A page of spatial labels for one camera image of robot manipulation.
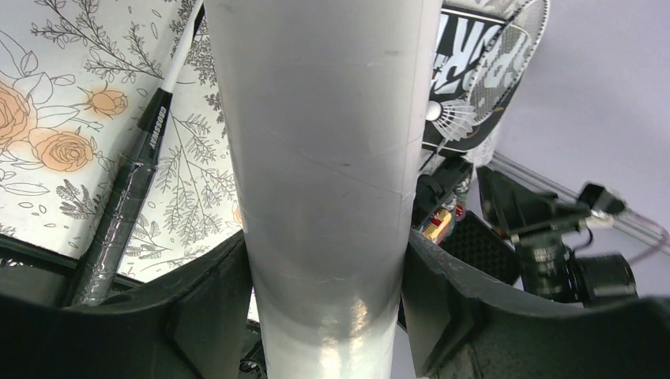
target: black mesh surface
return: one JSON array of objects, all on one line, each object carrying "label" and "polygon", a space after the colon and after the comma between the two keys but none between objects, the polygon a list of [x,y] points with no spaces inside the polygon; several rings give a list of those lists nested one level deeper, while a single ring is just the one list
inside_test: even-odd
[{"label": "black mesh surface", "polygon": [[521,275],[516,253],[468,211],[451,236],[440,244],[447,253],[488,275],[513,285]]}]

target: shuttlecock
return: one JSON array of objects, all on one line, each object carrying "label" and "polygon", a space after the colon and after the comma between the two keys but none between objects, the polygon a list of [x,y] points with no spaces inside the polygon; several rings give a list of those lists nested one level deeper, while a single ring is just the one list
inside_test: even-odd
[{"label": "shuttlecock", "polygon": [[466,138],[475,126],[475,117],[475,107],[465,100],[428,102],[426,120],[438,130],[445,141]]}]

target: floral pattern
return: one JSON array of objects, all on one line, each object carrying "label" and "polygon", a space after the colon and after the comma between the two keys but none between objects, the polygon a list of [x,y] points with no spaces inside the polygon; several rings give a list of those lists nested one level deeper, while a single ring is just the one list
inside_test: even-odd
[{"label": "floral pattern", "polygon": [[[0,14],[0,234],[85,252],[193,4],[36,0]],[[122,274],[152,280],[241,228],[217,89],[204,20]]]}]

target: black racket grip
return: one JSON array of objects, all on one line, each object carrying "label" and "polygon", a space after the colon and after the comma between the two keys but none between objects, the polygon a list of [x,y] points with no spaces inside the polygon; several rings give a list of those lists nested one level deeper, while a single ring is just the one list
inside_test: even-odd
[{"label": "black racket grip", "polygon": [[107,298],[156,173],[155,164],[121,159],[100,225],[80,259],[81,272],[68,305],[95,306]]}]

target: white cylinder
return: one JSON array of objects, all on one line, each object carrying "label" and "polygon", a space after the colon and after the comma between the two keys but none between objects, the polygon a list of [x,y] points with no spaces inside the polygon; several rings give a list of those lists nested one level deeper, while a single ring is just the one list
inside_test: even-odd
[{"label": "white cylinder", "polygon": [[205,0],[268,375],[387,379],[440,0]]}]

